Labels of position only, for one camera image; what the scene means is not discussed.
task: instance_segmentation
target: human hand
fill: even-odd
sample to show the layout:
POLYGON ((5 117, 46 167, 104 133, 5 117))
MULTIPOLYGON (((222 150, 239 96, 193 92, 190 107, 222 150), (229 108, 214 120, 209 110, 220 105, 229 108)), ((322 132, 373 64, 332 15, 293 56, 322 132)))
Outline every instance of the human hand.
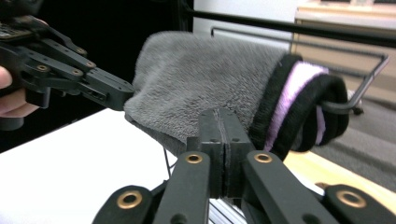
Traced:
MULTIPOLYGON (((0 66, 0 90, 12 83, 12 76, 8 70, 0 66)), ((11 94, 0 97, 1 118, 23 118, 33 113, 38 106, 25 101, 25 89, 19 89, 11 94)))

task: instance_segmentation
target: folded towel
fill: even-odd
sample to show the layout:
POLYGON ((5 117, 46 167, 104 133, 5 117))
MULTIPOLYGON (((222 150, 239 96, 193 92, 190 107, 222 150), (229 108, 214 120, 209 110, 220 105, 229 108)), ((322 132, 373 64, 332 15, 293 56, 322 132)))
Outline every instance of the folded towel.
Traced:
POLYGON ((347 100, 344 81, 328 70, 263 44, 185 32, 150 36, 136 63, 125 118, 174 155, 198 135, 199 114, 235 112, 253 145, 281 160, 341 135, 347 115, 322 111, 321 100, 347 100))

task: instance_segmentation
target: white wall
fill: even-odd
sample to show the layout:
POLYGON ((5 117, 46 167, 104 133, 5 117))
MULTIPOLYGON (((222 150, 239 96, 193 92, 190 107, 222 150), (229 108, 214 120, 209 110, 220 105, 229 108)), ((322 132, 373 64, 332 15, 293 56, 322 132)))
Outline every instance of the white wall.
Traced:
MULTIPOLYGON (((294 22, 294 15, 297 9, 297 5, 300 2, 304 1, 307 0, 195 0, 194 9, 199 11, 210 11, 264 20, 294 22)), ((209 21, 197 18, 194 19, 193 31, 196 34, 210 35, 212 27, 235 29, 238 31, 244 31, 260 35, 274 35, 276 37, 291 38, 291 34, 285 32, 231 24, 221 21, 209 21)), ((218 36, 231 36, 261 43, 268 43, 271 45, 277 45, 283 48, 289 47, 289 44, 279 43, 277 41, 268 41, 268 39, 262 39, 246 35, 236 35, 229 32, 215 32, 215 37, 218 36)))

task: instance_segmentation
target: black curtain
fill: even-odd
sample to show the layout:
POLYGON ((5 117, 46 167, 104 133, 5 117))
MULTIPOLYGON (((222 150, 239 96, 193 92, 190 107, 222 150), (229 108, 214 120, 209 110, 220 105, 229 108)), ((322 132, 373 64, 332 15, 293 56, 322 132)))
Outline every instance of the black curtain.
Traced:
MULTIPOLYGON (((174 29, 170 1, 47 0, 36 16, 87 50, 98 67, 128 82, 134 78, 135 61, 146 38, 174 29)), ((0 152, 102 109, 82 96, 52 94, 49 108, 26 117, 22 128, 0 132, 0 152)))

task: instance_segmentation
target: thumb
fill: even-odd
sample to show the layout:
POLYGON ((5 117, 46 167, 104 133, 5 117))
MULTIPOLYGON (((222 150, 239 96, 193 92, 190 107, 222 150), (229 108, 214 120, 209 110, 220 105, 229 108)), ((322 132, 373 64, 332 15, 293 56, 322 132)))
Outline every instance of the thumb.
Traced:
POLYGON ((2 66, 0 66, 0 89, 3 89, 12 83, 11 74, 8 70, 2 66))

